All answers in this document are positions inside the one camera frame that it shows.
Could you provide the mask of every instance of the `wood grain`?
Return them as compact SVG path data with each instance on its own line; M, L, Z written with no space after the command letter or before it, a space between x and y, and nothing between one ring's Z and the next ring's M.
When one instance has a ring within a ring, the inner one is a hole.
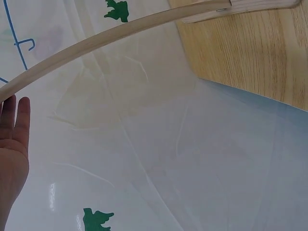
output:
M206 1L206 0L170 0L170 3L172 6L179 7L201 1ZM290 8L296 6L299 2L300 0L231 0L232 3L231 8L228 8L224 11L206 12L188 18L183 18L183 22L196 23L236 13L278 9L278 8Z
M172 7L179 0L170 0ZM308 2L195 24L177 22L200 78L308 111Z
M228 7L231 7L230 0L210 0L151 14L101 32L56 53L14 78L0 89L0 102L58 67L109 43L164 23Z

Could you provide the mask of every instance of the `wooden stick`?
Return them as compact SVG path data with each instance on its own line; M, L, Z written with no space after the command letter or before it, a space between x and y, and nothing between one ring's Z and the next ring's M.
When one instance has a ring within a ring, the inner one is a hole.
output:
M101 32L54 54L53 56L31 67L27 71L21 73L19 76L0 88L0 102L8 99L10 96L28 86L30 83L33 83L35 80L59 68L60 66L63 66L66 63L109 43L161 24L179 20L181 18L229 7L231 7L230 0L204 1L151 14L149 16Z

